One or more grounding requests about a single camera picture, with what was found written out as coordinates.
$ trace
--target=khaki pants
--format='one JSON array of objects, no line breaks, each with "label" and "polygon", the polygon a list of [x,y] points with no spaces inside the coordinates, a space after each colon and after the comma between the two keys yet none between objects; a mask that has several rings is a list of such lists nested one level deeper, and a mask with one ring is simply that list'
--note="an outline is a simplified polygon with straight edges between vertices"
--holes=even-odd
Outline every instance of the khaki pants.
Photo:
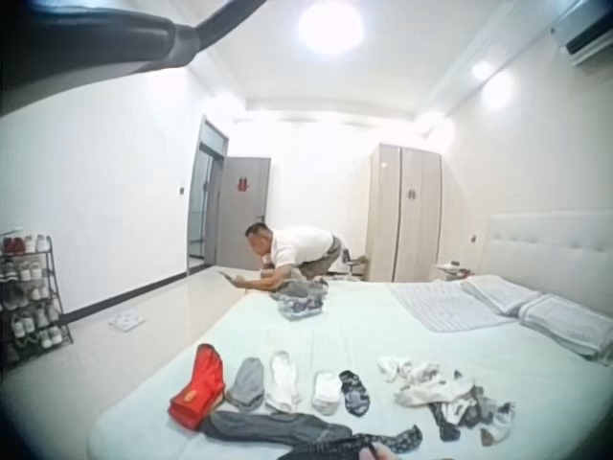
[{"label": "khaki pants", "polygon": [[343,245],[341,244],[341,241],[338,238],[334,237],[332,241],[332,246],[324,255],[324,257],[318,259],[317,261],[304,262],[303,264],[298,265],[298,271],[300,271],[300,274],[302,274],[302,276],[295,276],[298,275],[298,273],[295,273],[296,270],[294,269],[292,271],[291,277],[302,278],[304,276],[308,280],[312,280],[316,276],[324,276],[326,273],[328,273],[328,270],[332,266],[332,264],[336,262],[336,259],[338,259],[338,257],[341,255],[342,248]]}]

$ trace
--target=shoe rack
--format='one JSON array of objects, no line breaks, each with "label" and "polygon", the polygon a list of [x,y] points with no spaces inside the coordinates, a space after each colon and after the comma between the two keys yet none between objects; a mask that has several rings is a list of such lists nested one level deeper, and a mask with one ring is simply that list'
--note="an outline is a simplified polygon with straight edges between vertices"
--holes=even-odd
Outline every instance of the shoe rack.
[{"label": "shoe rack", "polygon": [[2,242],[0,343],[3,372],[74,343],[70,327],[64,321],[53,241],[48,236],[38,238],[36,245],[32,241],[25,245],[18,238],[12,239],[18,243],[11,243],[9,239]]}]

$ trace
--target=air conditioner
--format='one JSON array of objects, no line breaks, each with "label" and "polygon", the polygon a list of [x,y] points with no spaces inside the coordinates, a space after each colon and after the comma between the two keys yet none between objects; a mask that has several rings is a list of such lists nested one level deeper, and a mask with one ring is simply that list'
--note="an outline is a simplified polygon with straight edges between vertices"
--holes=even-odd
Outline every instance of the air conditioner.
[{"label": "air conditioner", "polygon": [[579,0],[559,18],[551,34],[560,51],[579,65],[613,45],[613,0]]}]

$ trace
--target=wardrobe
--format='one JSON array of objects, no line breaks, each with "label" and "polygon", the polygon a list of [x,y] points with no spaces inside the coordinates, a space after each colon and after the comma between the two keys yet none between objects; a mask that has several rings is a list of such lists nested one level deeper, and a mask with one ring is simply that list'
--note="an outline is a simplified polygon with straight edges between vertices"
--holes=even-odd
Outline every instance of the wardrobe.
[{"label": "wardrobe", "polygon": [[427,282],[441,228],[441,156],[379,145],[371,157],[366,279]]}]

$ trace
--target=white headboard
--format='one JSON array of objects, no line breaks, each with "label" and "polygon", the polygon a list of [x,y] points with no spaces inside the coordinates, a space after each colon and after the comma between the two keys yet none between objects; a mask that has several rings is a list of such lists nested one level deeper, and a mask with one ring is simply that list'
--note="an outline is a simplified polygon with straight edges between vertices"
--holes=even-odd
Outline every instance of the white headboard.
[{"label": "white headboard", "polygon": [[613,211],[491,216],[481,274],[613,314]]}]

